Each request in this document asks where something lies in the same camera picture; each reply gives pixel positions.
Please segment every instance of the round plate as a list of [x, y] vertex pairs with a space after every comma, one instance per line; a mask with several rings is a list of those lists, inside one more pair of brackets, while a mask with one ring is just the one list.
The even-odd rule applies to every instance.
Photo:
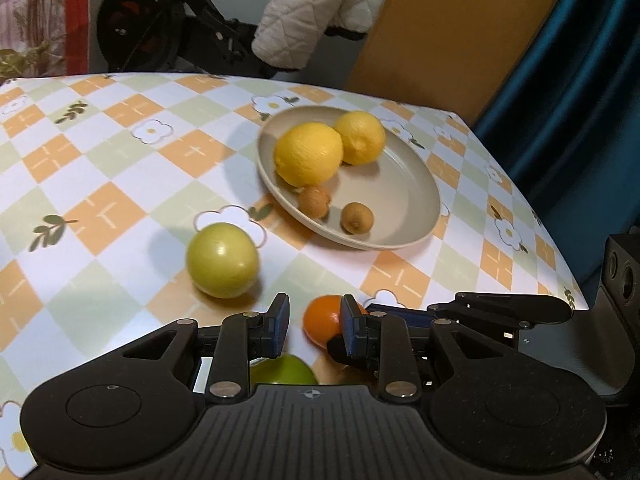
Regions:
[[[301, 123], [334, 126], [345, 110], [299, 106], [284, 110], [264, 124], [258, 137], [258, 172], [275, 199], [295, 219], [319, 235], [356, 249], [390, 250], [425, 239], [440, 217], [440, 193], [420, 156], [400, 137], [386, 131], [386, 146], [378, 160], [362, 166], [343, 164], [322, 184], [332, 196], [329, 214], [315, 221], [298, 210], [297, 190], [275, 171], [273, 150], [280, 136]], [[349, 202], [361, 202], [374, 215], [371, 231], [350, 235], [340, 225]]]

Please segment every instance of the table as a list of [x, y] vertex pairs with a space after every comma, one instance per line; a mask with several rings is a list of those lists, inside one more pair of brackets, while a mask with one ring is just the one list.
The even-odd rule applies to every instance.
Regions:
[[[274, 202], [254, 165], [258, 130], [305, 104], [371, 112], [422, 156], [442, 197], [427, 241], [350, 250]], [[0, 110], [0, 480], [28, 463], [17, 413], [34, 387], [181, 317], [219, 324], [286, 292], [286, 351], [330, 383], [342, 368], [300, 328], [323, 294], [425, 308], [457, 291], [513, 291], [587, 307], [526, 199], [454, 113], [200, 74], [14, 80]], [[259, 284], [236, 300], [205, 297], [184, 270], [194, 219], [212, 215], [259, 247]]]

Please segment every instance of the ribbed black surface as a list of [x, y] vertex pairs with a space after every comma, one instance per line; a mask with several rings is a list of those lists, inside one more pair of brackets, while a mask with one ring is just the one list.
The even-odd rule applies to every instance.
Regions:
[[[171, 416], [170, 406], [166, 416]], [[460, 460], [413, 408], [366, 386], [259, 386], [235, 406], [210, 408], [187, 440], [156, 462], [102, 480], [485, 480], [523, 478]], [[93, 478], [48, 466], [28, 480]], [[535, 476], [587, 480], [581, 467]]]

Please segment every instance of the dark blue curtain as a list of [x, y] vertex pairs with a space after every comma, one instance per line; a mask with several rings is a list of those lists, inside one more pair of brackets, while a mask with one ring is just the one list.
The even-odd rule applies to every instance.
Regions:
[[559, 0], [474, 131], [592, 303], [607, 236], [640, 222], [640, 0]]

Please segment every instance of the brown wooden panel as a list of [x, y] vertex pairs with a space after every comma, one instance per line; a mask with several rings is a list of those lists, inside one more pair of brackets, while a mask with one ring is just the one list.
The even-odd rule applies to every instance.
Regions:
[[346, 89], [472, 124], [556, 0], [387, 0]]

